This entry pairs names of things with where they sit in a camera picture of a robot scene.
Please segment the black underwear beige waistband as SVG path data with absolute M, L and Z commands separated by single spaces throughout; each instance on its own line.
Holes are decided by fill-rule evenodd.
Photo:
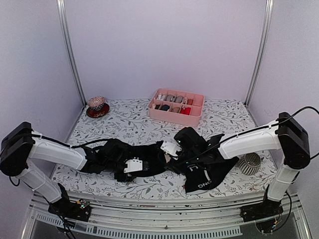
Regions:
M 165 158 L 165 152 L 161 149 L 163 143 L 164 141 L 161 140 L 150 145 L 130 146 L 127 159 L 138 159 L 142 161 L 142 170 L 130 170 L 128 172 L 125 171 L 125 173 L 129 173 L 136 177 L 151 177 L 165 172 L 167 161 Z

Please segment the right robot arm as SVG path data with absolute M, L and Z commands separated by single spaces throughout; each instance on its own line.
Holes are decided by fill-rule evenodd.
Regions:
M 276 120 L 263 126 L 232 136 L 217 134 L 205 140 L 193 128 L 186 127 L 174 139 L 175 143 L 164 141 L 160 148 L 170 157 L 168 167 L 186 176 L 185 191 L 188 194 L 218 187 L 240 161 L 240 156 L 281 150 L 283 162 L 267 186 L 266 200 L 258 205 L 262 217 L 268 217 L 277 209 L 277 202 L 313 159 L 307 131 L 287 112 L 280 113 Z

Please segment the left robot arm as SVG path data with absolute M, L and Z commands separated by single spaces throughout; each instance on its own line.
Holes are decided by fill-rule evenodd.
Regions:
M 70 216 L 74 205 L 64 187 L 49 179 L 32 161 L 44 160 L 96 174 L 110 169 L 131 176 L 142 170 L 142 161 L 130 156 L 127 146 L 116 140 L 104 142 L 105 145 L 95 148 L 88 143 L 68 145 L 34 131 L 29 122 L 23 122 L 1 142 L 0 170 L 40 193 L 63 216 Z

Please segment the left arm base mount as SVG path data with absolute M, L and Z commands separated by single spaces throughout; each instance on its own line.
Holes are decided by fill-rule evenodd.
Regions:
M 48 208 L 48 212 L 51 214 L 83 222 L 89 221 L 91 210 L 89 202 L 83 199 L 71 202 L 67 198 L 61 198 L 55 203 L 49 203 Z

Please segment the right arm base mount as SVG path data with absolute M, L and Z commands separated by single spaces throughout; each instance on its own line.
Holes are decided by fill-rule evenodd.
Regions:
M 256 204 L 243 206 L 240 208 L 240 217 L 244 222 L 255 221 L 267 217 L 279 215 L 283 212 L 281 201 L 272 201 L 267 197 Z

